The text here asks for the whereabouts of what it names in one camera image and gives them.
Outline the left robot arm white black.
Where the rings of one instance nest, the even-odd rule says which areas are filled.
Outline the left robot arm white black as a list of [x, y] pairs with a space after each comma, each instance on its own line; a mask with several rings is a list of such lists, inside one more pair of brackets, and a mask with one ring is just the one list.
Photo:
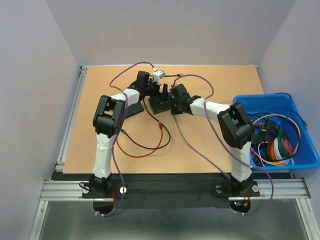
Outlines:
[[166, 74], [155, 67], [152, 70], [152, 73], [139, 71], [136, 80], [121, 93], [113, 96], [102, 95], [99, 99], [92, 121], [97, 144], [89, 189], [100, 197], [111, 193], [112, 151], [124, 124], [127, 108], [139, 103], [146, 96], [161, 96], [161, 79]]

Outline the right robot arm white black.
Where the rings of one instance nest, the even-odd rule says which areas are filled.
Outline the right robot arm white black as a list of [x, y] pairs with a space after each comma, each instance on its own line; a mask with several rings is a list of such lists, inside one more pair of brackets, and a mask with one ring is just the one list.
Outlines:
[[241, 103], [232, 105], [208, 101], [190, 96], [183, 84], [170, 89], [170, 110], [173, 115], [190, 114], [201, 116], [219, 123], [222, 137], [214, 130], [219, 142], [232, 157], [230, 189], [235, 195], [242, 195], [252, 183], [250, 146], [254, 134], [254, 124]]

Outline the black network switch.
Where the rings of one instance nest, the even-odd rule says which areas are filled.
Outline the black network switch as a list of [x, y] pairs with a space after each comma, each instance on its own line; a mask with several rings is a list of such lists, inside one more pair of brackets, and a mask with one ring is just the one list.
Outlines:
[[171, 93], [160, 94], [159, 96], [152, 96], [148, 99], [148, 103], [152, 112], [156, 115], [171, 109]]

